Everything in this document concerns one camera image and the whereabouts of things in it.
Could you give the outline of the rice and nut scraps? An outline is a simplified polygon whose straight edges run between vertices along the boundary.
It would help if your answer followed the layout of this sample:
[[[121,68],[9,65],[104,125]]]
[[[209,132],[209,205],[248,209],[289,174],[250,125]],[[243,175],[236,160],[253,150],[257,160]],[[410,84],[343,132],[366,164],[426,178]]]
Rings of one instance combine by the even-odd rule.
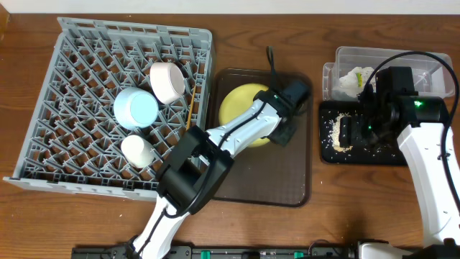
[[[389,159],[395,160],[400,151],[392,145],[376,145],[373,147],[340,147],[339,146],[339,120],[345,114],[361,113],[357,110],[339,112],[326,109],[320,112],[320,144],[321,157],[330,163],[339,160],[351,161],[351,159]]]

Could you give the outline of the white tissue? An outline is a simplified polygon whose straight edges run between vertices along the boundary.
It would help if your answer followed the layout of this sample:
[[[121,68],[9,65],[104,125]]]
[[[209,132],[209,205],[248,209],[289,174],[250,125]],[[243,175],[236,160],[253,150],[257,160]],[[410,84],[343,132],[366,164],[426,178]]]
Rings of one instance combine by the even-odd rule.
[[[339,90],[344,92],[347,96],[351,98],[356,98],[363,92],[366,82],[369,80],[371,74],[374,72],[372,67],[355,67],[349,71],[345,76],[340,77],[339,79]],[[357,77],[356,73],[362,74],[362,83],[363,87],[359,88],[357,86]]]

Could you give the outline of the yellow round plate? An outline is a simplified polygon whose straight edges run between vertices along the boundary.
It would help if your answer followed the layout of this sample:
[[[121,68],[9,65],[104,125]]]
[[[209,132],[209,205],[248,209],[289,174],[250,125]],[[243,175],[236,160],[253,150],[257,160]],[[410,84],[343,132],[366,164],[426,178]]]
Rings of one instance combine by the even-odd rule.
[[[245,113],[252,106],[255,95],[259,91],[266,91],[267,89],[266,85],[260,83],[246,83],[233,89],[220,105],[219,124],[225,125]]]

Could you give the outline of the wooden chopstick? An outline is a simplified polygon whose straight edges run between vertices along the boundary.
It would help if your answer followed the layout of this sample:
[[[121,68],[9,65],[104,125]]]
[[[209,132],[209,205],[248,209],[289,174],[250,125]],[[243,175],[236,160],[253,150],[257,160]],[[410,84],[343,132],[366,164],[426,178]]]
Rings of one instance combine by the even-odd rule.
[[[193,93],[192,93],[192,96],[191,96],[191,103],[190,103],[189,112],[188,112],[186,130],[189,130],[189,128],[191,126],[191,119],[192,119],[192,115],[193,115],[193,106],[194,106],[194,103],[195,103],[196,90],[197,90],[197,86],[195,85],[193,87]]]

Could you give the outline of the white pink bowl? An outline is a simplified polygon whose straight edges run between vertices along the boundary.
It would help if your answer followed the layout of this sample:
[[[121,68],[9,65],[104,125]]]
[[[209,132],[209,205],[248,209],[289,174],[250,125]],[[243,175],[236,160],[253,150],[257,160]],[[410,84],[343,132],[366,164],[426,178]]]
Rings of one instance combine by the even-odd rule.
[[[183,74],[174,63],[153,63],[149,78],[155,96],[163,104],[171,104],[185,93]]]

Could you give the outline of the light blue bowl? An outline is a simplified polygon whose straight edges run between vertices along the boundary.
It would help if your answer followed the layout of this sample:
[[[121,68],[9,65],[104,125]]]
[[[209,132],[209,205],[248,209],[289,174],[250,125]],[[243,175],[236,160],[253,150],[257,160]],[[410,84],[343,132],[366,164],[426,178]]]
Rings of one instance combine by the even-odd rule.
[[[139,88],[122,90],[114,101],[115,119],[127,130],[150,126],[156,120],[158,111],[156,98]]]

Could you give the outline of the small white cup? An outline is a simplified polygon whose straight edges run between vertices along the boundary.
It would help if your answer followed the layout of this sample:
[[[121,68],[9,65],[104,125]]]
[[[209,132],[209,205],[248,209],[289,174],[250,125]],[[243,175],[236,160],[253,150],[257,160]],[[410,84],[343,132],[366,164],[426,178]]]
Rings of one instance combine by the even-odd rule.
[[[121,141],[121,151],[126,160],[136,168],[149,166],[155,156],[153,146],[138,135],[130,135]]]

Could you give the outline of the green snack wrapper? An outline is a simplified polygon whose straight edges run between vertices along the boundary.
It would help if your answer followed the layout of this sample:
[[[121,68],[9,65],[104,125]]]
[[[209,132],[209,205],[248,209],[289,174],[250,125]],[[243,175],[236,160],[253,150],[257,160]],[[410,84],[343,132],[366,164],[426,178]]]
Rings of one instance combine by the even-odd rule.
[[[357,86],[359,88],[362,88],[363,87],[362,74],[361,73],[356,73],[356,79],[357,79]]]

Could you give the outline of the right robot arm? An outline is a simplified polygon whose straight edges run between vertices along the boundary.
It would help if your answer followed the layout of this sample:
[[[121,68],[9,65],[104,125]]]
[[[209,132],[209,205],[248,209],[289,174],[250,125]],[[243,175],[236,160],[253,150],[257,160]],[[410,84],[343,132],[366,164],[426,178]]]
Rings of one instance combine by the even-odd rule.
[[[411,252],[364,241],[358,245],[358,258],[458,258],[459,164],[444,100],[420,96],[411,68],[390,66],[373,71],[359,102],[362,118],[340,120],[340,146],[398,146],[414,183],[424,247]]]

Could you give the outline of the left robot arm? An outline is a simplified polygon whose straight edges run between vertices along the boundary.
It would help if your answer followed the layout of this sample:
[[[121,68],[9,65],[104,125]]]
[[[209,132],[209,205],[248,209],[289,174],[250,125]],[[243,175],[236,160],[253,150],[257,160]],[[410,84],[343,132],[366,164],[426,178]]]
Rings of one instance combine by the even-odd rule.
[[[223,183],[234,158],[259,138],[285,146],[311,88],[292,81],[279,90],[259,91],[252,105],[229,123],[191,127],[157,173],[157,201],[144,231],[126,246],[127,258],[163,258],[184,219],[199,212]]]

